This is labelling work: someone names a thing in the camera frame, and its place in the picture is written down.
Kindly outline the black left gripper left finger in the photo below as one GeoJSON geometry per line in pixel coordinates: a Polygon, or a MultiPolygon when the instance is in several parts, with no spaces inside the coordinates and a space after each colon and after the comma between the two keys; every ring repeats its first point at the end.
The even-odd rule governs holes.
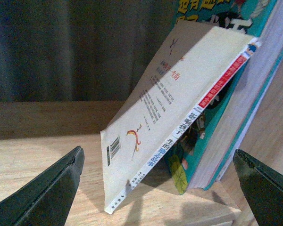
{"type": "Polygon", "coordinates": [[[63,226],[84,165],[77,146],[40,175],[0,202],[0,226],[63,226]]]}

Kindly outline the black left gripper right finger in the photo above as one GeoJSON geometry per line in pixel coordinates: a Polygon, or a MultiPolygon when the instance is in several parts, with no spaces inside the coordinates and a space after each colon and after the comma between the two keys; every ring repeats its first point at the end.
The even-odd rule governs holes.
{"type": "Polygon", "coordinates": [[[258,225],[283,226],[283,175],[241,149],[233,163],[258,225]]]}

